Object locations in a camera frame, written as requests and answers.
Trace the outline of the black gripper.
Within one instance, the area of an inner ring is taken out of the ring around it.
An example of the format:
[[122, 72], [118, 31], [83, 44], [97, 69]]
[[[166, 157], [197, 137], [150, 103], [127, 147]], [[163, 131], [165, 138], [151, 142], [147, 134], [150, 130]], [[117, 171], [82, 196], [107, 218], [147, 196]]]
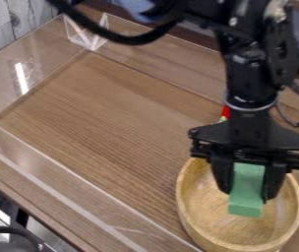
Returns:
[[234, 185], [234, 161], [268, 165], [262, 186], [268, 202], [278, 195], [288, 171], [299, 170], [299, 133], [280, 125], [268, 109], [241, 111], [226, 104], [224, 111], [226, 120], [189, 130], [190, 155], [212, 161], [217, 185], [226, 194]]

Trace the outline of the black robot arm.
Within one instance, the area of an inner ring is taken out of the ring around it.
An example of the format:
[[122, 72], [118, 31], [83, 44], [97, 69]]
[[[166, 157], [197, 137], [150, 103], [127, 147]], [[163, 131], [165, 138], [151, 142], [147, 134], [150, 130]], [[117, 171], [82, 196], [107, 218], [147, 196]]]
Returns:
[[278, 93], [299, 94], [299, 44], [289, 0], [163, 0], [155, 13], [167, 21], [195, 15], [214, 30], [225, 60], [225, 102], [230, 119], [189, 131], [191, 155], [212, 163], [218, 188], [234, 191], [234, 165], [265, 167], [261, 197], [277, 197], [285, 175], [299, 169], [299, 133], [270, 111]]

